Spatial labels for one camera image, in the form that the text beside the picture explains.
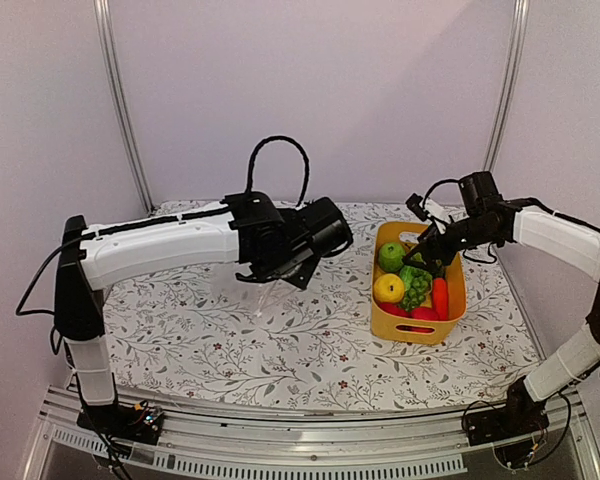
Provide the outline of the green toy apple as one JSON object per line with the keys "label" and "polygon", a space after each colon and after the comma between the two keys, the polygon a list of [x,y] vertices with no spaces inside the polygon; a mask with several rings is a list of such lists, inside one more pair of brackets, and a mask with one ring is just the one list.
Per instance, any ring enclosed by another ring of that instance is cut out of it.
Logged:
{"label": "green toy apple", "polygon": [[399,242],[384,243],[377,254],[377,264],[386,273],[395,273],[403,266],[403,258],[407,254]]}

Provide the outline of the yellow toy lemon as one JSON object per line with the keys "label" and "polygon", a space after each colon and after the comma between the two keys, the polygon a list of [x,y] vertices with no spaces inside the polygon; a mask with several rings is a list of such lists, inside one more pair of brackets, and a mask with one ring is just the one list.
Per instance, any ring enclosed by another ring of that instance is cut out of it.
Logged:
{"label": "yellow toy lemon", "polygon": [[377,303],[399,303],[405,295],[405,285],[395,274],[380,275],[373,284],[373,296]]}

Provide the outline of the clear zip top bag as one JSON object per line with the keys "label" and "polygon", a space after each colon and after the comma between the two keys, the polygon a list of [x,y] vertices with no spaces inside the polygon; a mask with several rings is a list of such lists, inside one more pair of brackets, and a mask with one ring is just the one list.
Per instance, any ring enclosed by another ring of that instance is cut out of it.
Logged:
{"label": "clear zip top bag", "polygon": [[246,265],[217,264],[212,269],[211,291],[214,296],[244,308],[252,318],[260,318],[277,301],[276,291],[282,288],[283,282],[249,283],[237,278],[250,273]]}

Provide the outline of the red toy bell pepper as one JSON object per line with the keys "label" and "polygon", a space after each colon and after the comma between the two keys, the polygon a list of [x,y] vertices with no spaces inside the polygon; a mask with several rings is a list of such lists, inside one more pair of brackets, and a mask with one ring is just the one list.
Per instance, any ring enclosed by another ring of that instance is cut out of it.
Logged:
{"label": "red toy bell pepper", "polygon": [[438,312],[430,307],[417,307],[410,312],[413,319],[425,320],[425,321],[439,321],[440,316]]}

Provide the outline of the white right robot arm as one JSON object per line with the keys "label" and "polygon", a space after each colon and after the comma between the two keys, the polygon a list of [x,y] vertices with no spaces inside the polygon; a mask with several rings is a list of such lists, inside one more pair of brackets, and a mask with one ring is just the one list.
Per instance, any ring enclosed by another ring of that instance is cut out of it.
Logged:
{"label": "white right robot arm", "polygon": [[574,327],[561,334],[562,344],[509,389],[513,400],[497,415],[497,427],[517,436],[532,424],[540,403],[579,383],[600,368],[600,228],[546,206],[535,197],[505,199],[492,174],[474,172],[452,180],[459,190],[464,215],[458,220],[429,193],[412,194],[407,208],[426,222],[414,251],[430,271],[448,266],[457,254],[479,246],[511,244],[528,250],[525,272],[539,277],[527,287],[546,313],[556,313]]}

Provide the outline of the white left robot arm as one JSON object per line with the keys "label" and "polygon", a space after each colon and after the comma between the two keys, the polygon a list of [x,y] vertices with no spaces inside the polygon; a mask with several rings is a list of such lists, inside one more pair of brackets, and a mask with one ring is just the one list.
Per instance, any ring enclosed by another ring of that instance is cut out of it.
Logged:
{"label": "white left robot arm", "polygon": [[245,283],[284,280],[304,290],[324,258],[353,242],[327,197],[278,208],[262,192],[231,194],[201,208],[117,225],[65,224],[55,279],[54,326],[68,346],[82,400],[108,434],[128,426],[117,403],[105,339],[104,292],[142,275],[198,264],[244,264]]}

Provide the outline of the green toy grape bunch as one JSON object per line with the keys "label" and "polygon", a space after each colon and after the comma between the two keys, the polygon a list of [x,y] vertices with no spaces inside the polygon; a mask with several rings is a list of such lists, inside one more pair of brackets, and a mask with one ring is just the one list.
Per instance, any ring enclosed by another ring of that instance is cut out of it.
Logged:
{"label": "green toy grape bunch", "polygon": [[430,293],[433,277],[426,270],[404,266],[399,277],[403,281],[405,293],[399,305],[406,311],[420,307]]}

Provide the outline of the orange toy carrot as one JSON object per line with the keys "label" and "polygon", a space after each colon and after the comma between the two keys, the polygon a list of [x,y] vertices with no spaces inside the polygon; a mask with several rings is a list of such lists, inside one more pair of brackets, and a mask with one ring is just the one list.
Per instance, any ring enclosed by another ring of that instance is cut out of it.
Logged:
{"label": "orange toy carrot", "polygon": [[449,319],[449,294],[447,282],[442,277],[436,277],[432,282],[431,299],[433,309],[438,319],[446,321]]}

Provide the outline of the yellow plastic basket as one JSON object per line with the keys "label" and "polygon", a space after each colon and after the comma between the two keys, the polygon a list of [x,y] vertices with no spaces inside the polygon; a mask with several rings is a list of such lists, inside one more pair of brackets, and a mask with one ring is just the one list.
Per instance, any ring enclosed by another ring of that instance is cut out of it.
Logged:
{"label": "yellow plastic basket", "polygon": [[[424,224],[390,221],[383,223],[376,234],[372,280],[384,274],[377,263],[377,254],[384,243],[398,242],[402,235],[417,237],[426,229]],[[467,311],[467,286],[459,254],[455,255],[446,268],[445,280],[448,291],[448,319],[428,320],[407,318],[384,310],[371,293],[371,332],[374,336],[396,342],[411,342],[423,345],[436,345],[446,340],[455,325]]]}

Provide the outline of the floral patterned table mat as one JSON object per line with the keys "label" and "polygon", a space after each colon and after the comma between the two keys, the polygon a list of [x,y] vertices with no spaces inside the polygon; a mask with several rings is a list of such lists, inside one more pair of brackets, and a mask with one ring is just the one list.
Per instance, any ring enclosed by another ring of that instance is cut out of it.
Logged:
{"label": "floral patterned table mat", "polygon": [[211,291],[215,265],[114,285],[104,305],[119,387],[301,410],[411,410],[500,400],[539,362],[498,265],[466,263],[467,311],[435,346],[385,341],[371,326],[378,228],[411,221],[399,204],[346,203],[350,249],[308,288],[284,283],[260,318]]}

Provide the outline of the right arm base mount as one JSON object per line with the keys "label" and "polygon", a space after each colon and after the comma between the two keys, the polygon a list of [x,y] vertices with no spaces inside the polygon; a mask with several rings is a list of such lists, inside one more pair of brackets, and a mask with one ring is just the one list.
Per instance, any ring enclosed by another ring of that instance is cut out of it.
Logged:
{"label": "right arm base mount", "polygon": [[524,377],[516,380],[506,393],[502,407],[478,400],[463,412],[461,427],[471,446],[511,440],[526,435],[526,439],[496,447],[496,460],[508,469],[529,467],[546,440],[549,419],[546,401],[534,401],[524,385]]}

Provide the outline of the aluminium front rail base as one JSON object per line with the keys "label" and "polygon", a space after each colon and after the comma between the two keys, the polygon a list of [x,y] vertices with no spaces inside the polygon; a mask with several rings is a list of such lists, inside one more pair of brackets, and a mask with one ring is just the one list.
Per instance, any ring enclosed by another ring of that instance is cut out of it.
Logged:
{"label": "aluminium front rail base", "polygon": [[504,443],[471,445],[465,407],[395,412],[284,411],[121,388],[122,403],[164,409],[156,445],[123,443],[121,467],[77,424],[73,387],[50,387],[28,443],[25,479],[600,479],[600,453],[575,392],[548,403],[533,465],[501,464]]}

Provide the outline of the left aluminium corner post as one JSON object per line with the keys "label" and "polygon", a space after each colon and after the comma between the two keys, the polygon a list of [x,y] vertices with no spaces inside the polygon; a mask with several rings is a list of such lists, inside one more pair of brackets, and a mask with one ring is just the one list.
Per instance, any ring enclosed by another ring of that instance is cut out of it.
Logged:
{"label": "left aluminium corner post", "polygon": [[141,205],[147,213],[151,213],[154,210],[154,202],[126,99],[116,50],[110,5],[106,0],[95,0],[93,6],[106,77],[123,148]]}

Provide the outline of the aluminium corner post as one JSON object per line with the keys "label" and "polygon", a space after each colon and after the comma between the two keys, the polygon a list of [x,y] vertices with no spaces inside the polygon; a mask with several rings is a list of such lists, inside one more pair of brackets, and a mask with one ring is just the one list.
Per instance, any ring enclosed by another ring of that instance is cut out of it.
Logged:
{"label": "aluminium corner post", "polygon": [[123,148],[141,205],[147,213],[151,213],[154,210],[154,202],[126,99],[116,50],[110,5],[106,0],[95,0],[93,6],[106,77]]}
{"label": "aluminium corner post", "polygon": [[498,160],[514,99],[525,45],[529,8],[529,0],[516,0],[514,2],[504,76],[483,162],[483,169],[491,173],[495,171],[496,162]]}

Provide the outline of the right aluminium corner post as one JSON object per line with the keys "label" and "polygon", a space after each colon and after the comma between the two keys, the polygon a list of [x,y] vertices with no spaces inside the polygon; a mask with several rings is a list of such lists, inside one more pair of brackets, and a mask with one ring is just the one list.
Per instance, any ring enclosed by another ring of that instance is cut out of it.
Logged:
{"label": "right aluminium corner post", "polygon": [[516,0],[514,2],[504,76],[483,162],[483,169],[491,173],[495,171],[496,162],[498,160],[514,99],[525,45],[529,8],[529,0]]}

